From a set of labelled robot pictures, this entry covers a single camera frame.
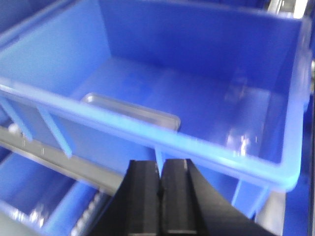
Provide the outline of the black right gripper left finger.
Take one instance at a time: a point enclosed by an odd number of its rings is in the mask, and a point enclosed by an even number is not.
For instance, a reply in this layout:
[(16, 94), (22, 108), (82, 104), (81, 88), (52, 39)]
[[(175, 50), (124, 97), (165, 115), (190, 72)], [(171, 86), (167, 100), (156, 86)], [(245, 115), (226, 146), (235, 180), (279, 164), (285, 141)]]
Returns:
[(157, 236), (159, 174), (156, 162), (129, 163), (126, 175), (92, 230), (94, 236)]

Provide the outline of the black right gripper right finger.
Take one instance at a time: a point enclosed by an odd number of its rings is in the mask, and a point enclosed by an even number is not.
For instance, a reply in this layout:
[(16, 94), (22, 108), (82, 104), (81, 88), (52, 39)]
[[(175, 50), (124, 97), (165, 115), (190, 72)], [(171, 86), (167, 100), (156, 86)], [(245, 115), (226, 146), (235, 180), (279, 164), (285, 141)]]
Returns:
[(270, 236), (233, 207), (189, 159), (167, 159), (162, 170), (164, 236)]

